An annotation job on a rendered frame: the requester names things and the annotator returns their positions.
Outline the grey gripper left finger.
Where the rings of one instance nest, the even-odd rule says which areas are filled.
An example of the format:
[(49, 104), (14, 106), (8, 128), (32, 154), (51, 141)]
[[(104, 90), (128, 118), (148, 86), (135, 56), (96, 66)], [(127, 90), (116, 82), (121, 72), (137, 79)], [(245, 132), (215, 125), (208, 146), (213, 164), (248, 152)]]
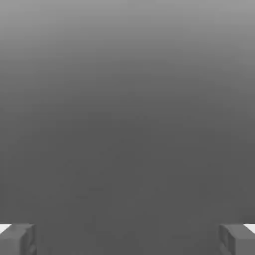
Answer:
[(37, 255), (36, 225), (0, 224), (0, 255)]

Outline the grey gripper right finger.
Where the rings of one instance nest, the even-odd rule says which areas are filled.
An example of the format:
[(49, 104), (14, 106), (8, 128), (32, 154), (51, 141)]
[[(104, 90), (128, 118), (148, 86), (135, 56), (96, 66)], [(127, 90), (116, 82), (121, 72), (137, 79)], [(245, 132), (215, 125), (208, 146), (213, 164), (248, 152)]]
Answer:
[(220, 255), (255, 255), (255, 224), (220, 224)]

